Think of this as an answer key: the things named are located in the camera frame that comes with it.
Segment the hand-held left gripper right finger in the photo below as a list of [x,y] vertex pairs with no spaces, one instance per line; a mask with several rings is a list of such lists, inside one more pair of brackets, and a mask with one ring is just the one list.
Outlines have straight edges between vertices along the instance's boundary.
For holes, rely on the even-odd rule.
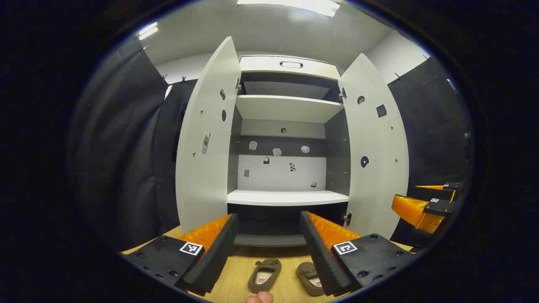
[[359,236],[308,211],[300,215],[300,230],[328,296],[381,284],[415,260],[414,253],[379,234]]

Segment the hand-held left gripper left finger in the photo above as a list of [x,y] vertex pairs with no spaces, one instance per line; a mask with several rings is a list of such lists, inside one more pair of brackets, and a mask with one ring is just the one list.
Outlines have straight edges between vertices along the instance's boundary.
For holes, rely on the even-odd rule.
[[203,297],[221,276],[238,230],[237,215],[228,214],[177,238],[159,236],[121,256],[155,280]]

